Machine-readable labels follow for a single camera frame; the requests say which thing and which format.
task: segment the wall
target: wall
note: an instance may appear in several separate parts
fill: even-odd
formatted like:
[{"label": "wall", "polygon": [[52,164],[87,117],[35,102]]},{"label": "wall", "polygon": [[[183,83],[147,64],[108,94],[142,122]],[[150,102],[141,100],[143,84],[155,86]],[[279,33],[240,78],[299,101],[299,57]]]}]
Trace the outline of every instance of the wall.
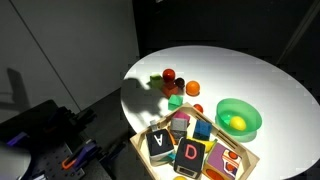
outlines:
[{"label": "wall", "polygon": [[129,0],[13,0],[81,109],[121,86],[138,45]]},{"label": "wall", "polygon": [[139,56],[129,0],[6,0],[0,25],[2,121],[48,99],[79,112],[118,89]]},{"label": "wall", "polygon": [[320,103],[320,14],[312,21],[281,68],[301,82]]},{"label": "wall", "polygon": [[140,54],[180,45],[209,45],[275,63],[312,2],[134,0]]},{"label": "wall", "polygon": [[78,111],[9,1],[0,1],[0,122],[48,99]]}]

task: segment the pink block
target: pink block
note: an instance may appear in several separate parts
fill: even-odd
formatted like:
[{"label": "pink block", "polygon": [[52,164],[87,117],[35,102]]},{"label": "pink block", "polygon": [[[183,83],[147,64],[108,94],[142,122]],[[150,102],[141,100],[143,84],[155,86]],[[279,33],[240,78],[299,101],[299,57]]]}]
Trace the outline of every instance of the pink block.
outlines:
[{"label": "pink block", "polygon": [[174,115],[173,115],[173,118],[180,118],[180,119],[185,119],[188,124],[189,124],[189,121],[190,121],[190,116],[187,115],[186,113],[184,112],[181,112],[181,111],[177,111]]}]

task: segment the orange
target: orange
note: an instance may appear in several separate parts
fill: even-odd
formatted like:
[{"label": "orange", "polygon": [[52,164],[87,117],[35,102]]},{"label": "orange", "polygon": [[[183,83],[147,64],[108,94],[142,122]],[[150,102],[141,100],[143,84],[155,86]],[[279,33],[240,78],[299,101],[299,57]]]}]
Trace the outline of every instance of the orange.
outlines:
[{"label": "orange", "polygon": [[200,93],[200,84],[197,81],[189,81],[186,85],[186,93],[189,96],[197,96]]}]

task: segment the block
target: block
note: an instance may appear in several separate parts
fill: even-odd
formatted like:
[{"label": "block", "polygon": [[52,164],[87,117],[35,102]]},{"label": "block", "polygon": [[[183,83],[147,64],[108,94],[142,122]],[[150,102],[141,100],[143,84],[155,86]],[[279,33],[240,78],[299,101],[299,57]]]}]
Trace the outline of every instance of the block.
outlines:
[{"label": "block", "polygon": [[197,179],[202,174],[205,146],[199,142],[181,138],[173,164],[175,172]]},{"label": "block", "polygon": [[188,122],[185,119],[172,118],[170,125],[170,134],[175,142],[179,142],[181,138],[187,137]]},{"label": "block", "polygon": [[185,119],[188,122],[188,124],[190,123],[190,116],[182,111],[177,111],[172,118]]},{"label": "block", "polygon": [[193,138],[208,141],[210,139],[212,125],[205,121],[197,120]]},{"label": "block", "polygon": [[238,154],[216,143],[204,161],[202,173],[210,179],[234,180],[241,160]]},{"label": "block", "polygon": [[171,162],[168,155],[174,151],[174,147],[167,129],[147,133],[146,140],[152,166],[160,166]]},{"label": "block", "polygon": [[173,111],[180,107],[183,103],[183,97],[177,95],[171,95],[168,102],[168,109]]},{"label": "block", "polygon": [[154,74],[150,76],[150,85],[152,88],[162,88],[163,79],[160,74]]},{"label": "block", "polygon": [[162,92],[167,98],[169,98],[173,94],[178,94],[179,88],[173,82],[169,82],[162,86]]}]

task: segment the round white table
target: round white table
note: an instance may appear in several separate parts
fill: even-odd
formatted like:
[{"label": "round white table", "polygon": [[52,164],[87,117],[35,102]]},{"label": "round white table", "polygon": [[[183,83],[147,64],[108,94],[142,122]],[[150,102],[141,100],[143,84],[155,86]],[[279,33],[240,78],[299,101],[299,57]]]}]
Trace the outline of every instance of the round white table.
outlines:
[{"label": "round white table", "polygon": [[150,54],[127,72],[122,88],[124,114],[136,132],[170,111],[168,99],[148,85],[150,75],[166,68],[185,82],[196,80],[200,95],[183,95],[183,102],[199,103],[214,121],[216,106],[237,98],[254,106],[262,126],[256,138],[242,143],[258,157],[249,179],[294,177],[320,157],[320,107],[309,91],[279,68],[240,52],[207,46],[183,46]]}]

